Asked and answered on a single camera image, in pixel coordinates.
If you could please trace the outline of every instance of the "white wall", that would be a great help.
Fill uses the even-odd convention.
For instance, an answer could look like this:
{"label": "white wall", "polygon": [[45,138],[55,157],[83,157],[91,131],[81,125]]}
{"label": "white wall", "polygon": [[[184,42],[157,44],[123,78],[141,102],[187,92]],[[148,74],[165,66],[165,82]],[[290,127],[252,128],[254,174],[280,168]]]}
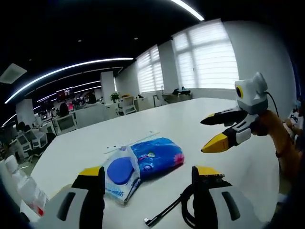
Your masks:
{"label": "white wall", "polygon": [[137,96],[140,94],[136,63],[133,63],[126,69],[124,69],[116,78],[116,87],[118,92],[122,94],[130,94]]}
{"label": "white wall", "polygon": [[33,103],[31,99],[24,99],[16,104],[16,114],[18,123],[24,122],[25,125],[32,125],[35,121]]}
{"label": "white wall", "polygon": [[175,54],[172,48],[172,41],[169,40],[161,44],[158,49],[163,74],[163,90],[165,93],[172,93],[176,88],[179,88],[177,67],[175,62]]}
{"label": "white wall", "polygon": [[94,94],[95,94],[96,100],[100,99],[103,96],[101,88],[94,89]]}
{"label": "white wall", "polygon": [[105,104],[112,103],[110,95],[115,92],[113,72],[101,73],[101,85]]}
{"label": "white wall", "polygon": [[[224,23],[237,60],[239,78],[261,72],[282,118],[288,116],[296,100],[295,77],[288,52],[271,28],[250,21]],[[274,110],[268,99],[269,108]]]}

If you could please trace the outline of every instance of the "ceiling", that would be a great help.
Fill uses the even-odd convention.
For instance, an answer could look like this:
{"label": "ceiling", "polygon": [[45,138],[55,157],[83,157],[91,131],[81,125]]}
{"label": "ceiling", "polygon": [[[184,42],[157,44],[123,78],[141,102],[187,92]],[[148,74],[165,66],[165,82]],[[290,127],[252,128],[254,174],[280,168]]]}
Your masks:
{"label": "ceiling", "polygon": [[[278,28],[284,23],[280,17],[284,10],[274,10],[271,0],[242,5],[221,0],[184,2],[206,20],[255,20]],[[133,61],[94,63],[62,71],[33,84],[4,104],[33,79],[76,63],[136,58],[153,45],[199,22],[170,0],[12,0],[0,4],[6,12],[0,16],[1,22],[5,21],[1,25],[0,75],[11,63],[27,70],[13,84],[0,84],[0,110],[5,110],[0,124],[14,114],[15,104],[25,95],[36,101],[56,90],[99,80],[100,71],[63,77],[94,69],[127,67]]]}

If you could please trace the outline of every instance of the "blue tissue packet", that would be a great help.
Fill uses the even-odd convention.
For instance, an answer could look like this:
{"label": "blue tissue packet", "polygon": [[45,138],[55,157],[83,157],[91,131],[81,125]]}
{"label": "blue tissue packet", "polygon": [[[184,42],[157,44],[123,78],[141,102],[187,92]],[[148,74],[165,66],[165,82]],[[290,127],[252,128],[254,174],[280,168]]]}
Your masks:
{"label": "blue tissue packet", "polygon": [[184,162],[181,148],[164,137],[137,143],[131,149],[138,159],[141,179]]}

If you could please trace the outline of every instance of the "office chair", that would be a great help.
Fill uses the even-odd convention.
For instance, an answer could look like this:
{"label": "office chair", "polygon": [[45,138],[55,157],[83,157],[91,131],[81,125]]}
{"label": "office chair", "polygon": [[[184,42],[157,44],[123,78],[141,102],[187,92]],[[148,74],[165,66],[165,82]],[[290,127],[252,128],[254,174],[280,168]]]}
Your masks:
{"label": "office chair", "polygon": [[17,136],[17,141],[21,145],[21,149],[23,151],[23,154],[26,153],[29,150],[32,150],[31,142],[27,140],[27,138],[22,134]]}
{"label": "office chair", "polygon": [[123,102],[120,103],[119,112],[123,112],[124,115],[137,112],[137,109],[134,106],[133,96],[128,96],[123,98]]}
{"label": "office chair", "polygon": [[33,132],[32,129],[25,132],[24,136],[29,142],[32,141],[33,148],[43,148],[47,143],[47,135],[44,132]]}
{"label": "office chair", "polygon": [[60,135],[78,129],[74,119],[74,114],[69,114],[65,117],[57,118],[55,119],[55,123],[58,126]]}

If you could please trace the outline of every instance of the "air vent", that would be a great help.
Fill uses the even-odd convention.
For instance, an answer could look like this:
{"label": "air vent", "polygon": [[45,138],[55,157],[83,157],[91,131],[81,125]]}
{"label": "air vent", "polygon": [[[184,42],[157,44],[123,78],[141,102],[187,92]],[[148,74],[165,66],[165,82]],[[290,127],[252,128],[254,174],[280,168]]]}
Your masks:
{"label": "air vent", "polygon": [[18,65],[12,63],[0,76],[1,83],[9,83],[12,84],[15,82],[19,77],[25,74],[27,70],[19,67]]}

